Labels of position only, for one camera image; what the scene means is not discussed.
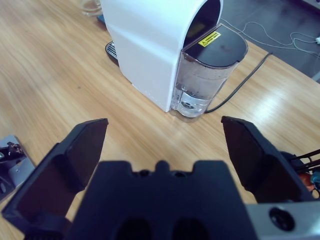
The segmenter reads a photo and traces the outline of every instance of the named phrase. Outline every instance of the floor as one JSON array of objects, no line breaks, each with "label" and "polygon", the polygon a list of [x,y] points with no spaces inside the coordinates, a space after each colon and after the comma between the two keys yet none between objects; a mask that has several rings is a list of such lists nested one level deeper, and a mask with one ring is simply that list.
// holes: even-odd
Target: floor
[{"label": "floor", "polygon": [[[222,18],[241,30],[246,23],[257,22],[264,26],[271,37],[285,44],[291,42],[290,33],[292,32],[304,33],[314,38],[320,36],[320,10],[312,8],[302,0],[224,0],[223,4]],[[256,24],[249,24],[245,32],[260,42],[281,46],[269,39],[263,29]],[[294,35],[294,37],[310,42],[315,41],[301,35]],[[313,77],[320,71],[320,59],[317,60],[314,55],[299,50],[274,48],[248,40],[273,52],[275,56],[309,77]],[[297,41],[296,45],[301,49],[320,53],[320,45],[316,43]]]}]

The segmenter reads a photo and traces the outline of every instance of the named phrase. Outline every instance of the power cord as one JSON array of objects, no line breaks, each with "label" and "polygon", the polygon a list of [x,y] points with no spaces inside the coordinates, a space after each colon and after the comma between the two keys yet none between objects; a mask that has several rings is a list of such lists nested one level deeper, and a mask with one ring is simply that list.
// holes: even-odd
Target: power cord
[{"label": "power cord", "polygon": [[223,101],[221,102],[219,105],[215,106],[214,108],[210,109],[210,110],[206,110],[204,113],[205,114],[209,114],[214,112],[215,110],[219,109],[220,107],[222,107],[226,102],[228,102],[237,92],[238,90],[251,78],[251,76],[253,74],[255,74],[255,72],[262,66],[262,64],[264,64],[264,62],[267,60],[267,58],[272,55],[272,52],[269,52],[262,60],[261,62],[255,67],[255,69],[239,84],[239,86],[236,87],[236,89]]},{"label": "power cord", "polygon": [[[221,18],[221,20],[224,21],[224,22],[226,22],[226,23],[227,23],[228,25],[230,25],[232,28],[236,29],[236,30],[238,31],[238,34],[239,34],[239,33],[242,33],[243,35],[247,36],[248,38],[250,38],[251,40],[253,40],[253,41],[255,41],[255,42],[259,43],[259,44],[266,45],[266,46],[273,47],[273,48],[277,48],[277,49],[299,50],[299,51],[302,51],[302,52],[304,52],[304,53],[311,54],[311,55],[315,56],[316,59],[319,59],[319,58],[320,58],[320,52],[318,53],[318,52],[308,51],[308,50],[302,49],[302,48],[298,47],[298,46],[296,45],[296,42],[295,42],[295,41],[300,41],[300,42],[308,43],[308,44],[318,43],[318,40],[317,40],[318,38],[317,38],[317,37],[309,36],[309,35],[304,34],[304,33],[301,33],[301,32],[292,32],[292,33],[290,34],[291,43],[286,44],[286,43],[280,42],[280,41],[272,38],[271,36],[269,36],[269,34],[267,33],[265,27],[264,27],[262,24],[258,23],[258,22],[255,22],[255,21],[247,22],[247,23],[245,24],[243,30],[240,30],[239,28],[235,27],[234,25],[232,25],[232,24],[231,24],[230,22],[228,22],[227,20],[225,20],[225,19],[223,19],[223,18]],[[267,43],[261,42],[261,41],[259,41],[259,40],[256,40],[256,39],[254,39],[253,37],[251,37],[251,36],[249,36],[248,34],[246,34],[246,33],[245,33],[245,30],[247,29],[247,26],[248,26],[249,24],[255,24],[255,25],[260,26],[260,27],[263,29],[264,33],[266,34],[266,36],[267,36],[269,39],[275,41],[276,43],[278,43],[278,44],[280,44],[280,45],[282,45],[282,46],[275,46],[275,45],[267,44]],[[305,40],[302,40],[302,39],[293,37],[294,34],[299,34],[299,35],[302,35],[302,36],[305,36],[305,37],[314,39],[314,41],[305,41]]]}]

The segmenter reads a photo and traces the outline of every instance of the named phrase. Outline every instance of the yellow warning label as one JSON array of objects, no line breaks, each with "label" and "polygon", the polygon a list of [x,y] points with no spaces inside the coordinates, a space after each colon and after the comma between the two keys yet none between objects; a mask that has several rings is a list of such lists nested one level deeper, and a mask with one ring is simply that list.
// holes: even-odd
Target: yellow warning label
[{"label": "yellow warning label", "polygon": [[221,36],[220,33],[218,33],[217,31],[214,31],[213,33],[211,33],[210,35],[208,35],[204,39],[202,39],[199,42],[199,44],[203,47],[206,47],[220,36]]}]

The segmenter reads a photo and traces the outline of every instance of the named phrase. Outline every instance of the wooden table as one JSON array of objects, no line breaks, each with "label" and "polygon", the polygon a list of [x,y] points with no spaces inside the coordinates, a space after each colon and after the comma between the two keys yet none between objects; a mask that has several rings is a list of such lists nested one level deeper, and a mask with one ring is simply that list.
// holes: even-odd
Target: wooden table
[{"label": "wooden table", "polygon": [[[75,3],[0,0],[0,5],[0,137],[18,136],[36,164],[76,124],[108,118],[101,159],[130,161],[135,171],[153,170],[159,160],[185,171],[197,160],[224,160],[243,201],[254,203],[229,159],[222,116],[253,122],[279,150],[300,155],[319,148],[320,85],[274,56],[222,108],[186,123],[164,113],[123,77],[105,53],[111,41],[105,26],[82,15]],[[264,55],[249,43],[247,56],[212,106]],[[0,239],[22,239],[22,234],[0,218]]]}]

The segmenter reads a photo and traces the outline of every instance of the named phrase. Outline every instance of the coffee machine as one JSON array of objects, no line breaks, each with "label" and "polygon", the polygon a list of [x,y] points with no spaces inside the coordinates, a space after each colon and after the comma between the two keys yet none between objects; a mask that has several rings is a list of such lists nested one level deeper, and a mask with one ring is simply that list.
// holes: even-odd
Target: coffee machine
[{"label": "coffee machine", "polygon": [[123,75],[163,111],[203,114],[248,51],[218,24],[223,0],[101,0]]}]

